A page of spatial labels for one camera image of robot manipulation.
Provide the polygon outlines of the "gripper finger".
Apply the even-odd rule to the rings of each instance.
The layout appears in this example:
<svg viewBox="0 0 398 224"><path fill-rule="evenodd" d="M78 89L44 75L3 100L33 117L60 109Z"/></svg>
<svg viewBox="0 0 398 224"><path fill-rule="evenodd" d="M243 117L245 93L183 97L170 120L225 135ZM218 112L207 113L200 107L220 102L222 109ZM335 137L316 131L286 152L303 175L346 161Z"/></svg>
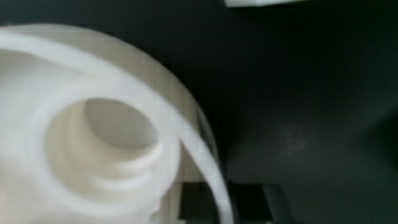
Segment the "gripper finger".
<svg viewBox="0 0 398 224"><path fill-rule="evenodd" d="M282 188L273 184L227 183L232 218L227 224L296 224ZM204 183L183 185L179 220L186 224L220 224L214 198Z"/></svg>

